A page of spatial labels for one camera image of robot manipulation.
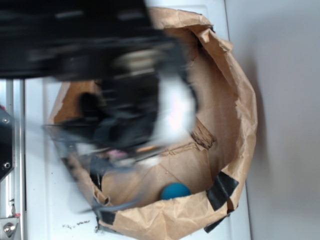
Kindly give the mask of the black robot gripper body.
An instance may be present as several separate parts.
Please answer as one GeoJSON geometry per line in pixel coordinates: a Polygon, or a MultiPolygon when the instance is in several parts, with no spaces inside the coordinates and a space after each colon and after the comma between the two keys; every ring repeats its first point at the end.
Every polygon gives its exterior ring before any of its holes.
{"type": "Polygon", "coordinates": [[[81,120],[77,147],[82,155],[120,150],[128,158],[144,159],[165,146],[150,143],[159,108],[159,73],[178,74],[188,83],[183,44],[163,34],[85,49],[90,71],[101,82],[97,93],[79,98],[81,120]]]}

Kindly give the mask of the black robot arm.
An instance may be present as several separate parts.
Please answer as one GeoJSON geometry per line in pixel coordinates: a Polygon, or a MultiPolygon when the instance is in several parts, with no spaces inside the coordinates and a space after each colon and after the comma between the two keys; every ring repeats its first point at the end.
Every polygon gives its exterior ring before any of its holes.
{"type": "Polygon", "coordinates": [[[3,0],[0,76],[98,81],[56,141],[157,152],[195,126],[198,101],[180,42],[153,27],[143,0],[3,0]]]}

